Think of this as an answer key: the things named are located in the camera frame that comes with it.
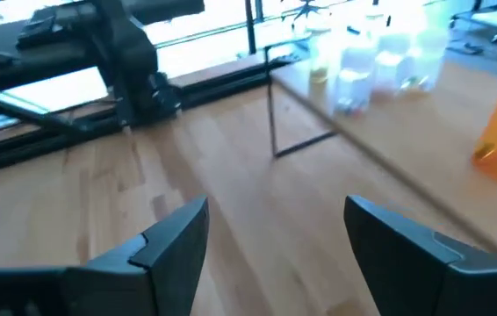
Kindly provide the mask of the black aluminium rig frame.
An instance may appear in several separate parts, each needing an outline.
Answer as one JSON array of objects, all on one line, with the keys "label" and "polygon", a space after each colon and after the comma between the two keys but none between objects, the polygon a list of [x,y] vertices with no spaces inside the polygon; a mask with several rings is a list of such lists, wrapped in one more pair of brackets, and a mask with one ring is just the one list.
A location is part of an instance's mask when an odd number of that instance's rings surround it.
[{"label": "black aluminium rig frame", "polygon": [[178,85],[164,76],[155,79],[155,91],[140,111],[130,96],[113,91],[95,98],[90,89],[66,89],[62,108],[49,111],[40,104],[0,91],[0,169],[44,154],[111,135],[126,127],[147,126],[174,118],[179,111],[230,97],[270,82],[272,70],[290,65],[289,56],[220,75],[205,81]]}]

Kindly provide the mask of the grey side desk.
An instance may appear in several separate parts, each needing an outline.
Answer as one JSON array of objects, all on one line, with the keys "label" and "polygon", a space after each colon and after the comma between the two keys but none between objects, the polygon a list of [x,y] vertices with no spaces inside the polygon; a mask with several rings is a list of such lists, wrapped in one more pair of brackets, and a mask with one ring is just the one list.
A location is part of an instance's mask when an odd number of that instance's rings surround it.
[{"label": "grey side desk", "polygon": [[[120,0],[124,8],[143,25],[197,14],[205,10],[204,0]],[[0,54],[14,59],[0,67],[0,90],[48,77],[90,68],[95,58],[85,44],[72,34],[56,34],[43,46],[17,48],[18,35],[26,22],[19,20],[0,25]]]}]

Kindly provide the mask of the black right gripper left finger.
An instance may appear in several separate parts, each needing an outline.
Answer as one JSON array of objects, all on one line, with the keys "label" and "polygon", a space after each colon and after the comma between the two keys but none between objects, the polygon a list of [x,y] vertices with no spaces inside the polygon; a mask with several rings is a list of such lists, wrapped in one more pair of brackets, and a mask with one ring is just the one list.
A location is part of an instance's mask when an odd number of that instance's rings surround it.
[{"label": "black right gripper left finger", "polygon": [[197,197],[124,244],[63,274],[68,316],[189,316],[209,205]]}]

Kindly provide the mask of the yellow medicine bottle white cap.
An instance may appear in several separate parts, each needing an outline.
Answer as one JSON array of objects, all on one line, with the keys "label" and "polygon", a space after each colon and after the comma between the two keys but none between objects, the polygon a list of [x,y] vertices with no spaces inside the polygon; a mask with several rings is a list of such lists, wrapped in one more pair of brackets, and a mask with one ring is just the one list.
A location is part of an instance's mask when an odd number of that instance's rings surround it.
[{"label": "yellow medicine bottle white cap", "polygon": [[409,56],[413,60],[412,80],[420,90],[430,91],[436,86],[448,42],[449,30],[445,28],[416,33]]},{"label": "yellow medicine bottle white cap", "polygon": [[328,78],[332,48],[332,32],[329,28],[312,29],[309,39],[309,75],[313,83],[323,83]]}]

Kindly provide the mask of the black-framed window wall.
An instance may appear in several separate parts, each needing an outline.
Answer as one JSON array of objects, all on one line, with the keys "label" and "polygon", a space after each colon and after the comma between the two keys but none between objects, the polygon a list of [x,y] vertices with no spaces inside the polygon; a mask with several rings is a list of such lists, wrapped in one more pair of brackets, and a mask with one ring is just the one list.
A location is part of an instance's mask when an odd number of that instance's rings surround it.
[{"label": "black-framed window wall", "polygon": [[[49,111],[62,108],[61,98],[66,89],[90,89],[95,98],[105,97],[112,87],[112,77],[104,64],[103,57],[97,48],[98,37],[96,27],[99,16],[90,0],[75,0],[66,4],[48,6],[36,10],[31,18],[25,20],[21,33],[18,35],[17,48],[27,49],[43,46],[54,40],[54,35],[69,33],[82,41],[87,51],[95,58],[96,64],[74,72],[48,77],[43,80],[26,83],[0,91],[40,104]],[[157,48],[158,70],[178,64],[191,65],[195,57],[211,57],[226,52],[228,47],[235,44],[235,39],[221,39],[215,44],[203,47],[180,46],[178,56],[174,60],[160,61]],[[0,67],[9,66],[14,59],[6,54],[0,54]]]}]

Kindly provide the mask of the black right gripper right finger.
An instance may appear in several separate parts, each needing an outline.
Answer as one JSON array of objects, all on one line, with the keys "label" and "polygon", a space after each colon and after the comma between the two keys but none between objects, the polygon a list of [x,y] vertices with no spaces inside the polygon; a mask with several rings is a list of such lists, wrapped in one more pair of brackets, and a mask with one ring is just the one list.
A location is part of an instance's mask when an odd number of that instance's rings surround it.
[{"label": "black right gripper right finger", "polygon": [[356,195],[344,223],[381,316],[497,316],[497,254]]}]

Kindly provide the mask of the wooden shelf black metal frame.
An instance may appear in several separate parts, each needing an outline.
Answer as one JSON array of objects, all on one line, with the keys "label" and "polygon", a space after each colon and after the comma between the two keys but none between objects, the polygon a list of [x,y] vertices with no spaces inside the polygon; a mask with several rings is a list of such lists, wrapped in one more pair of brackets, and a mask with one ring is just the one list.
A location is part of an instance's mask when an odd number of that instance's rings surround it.
[{"label": "wooden shelf black metal frame", "polygon": [[266,76],[366,160],[346,193],[376,202],[385,194],[395,211],[497,253],[497,182],[470,162],[497,76],[447,61],[427,95],[375,102],[356,116],[334,110],[334,81],[311,82],[304,61]]}]

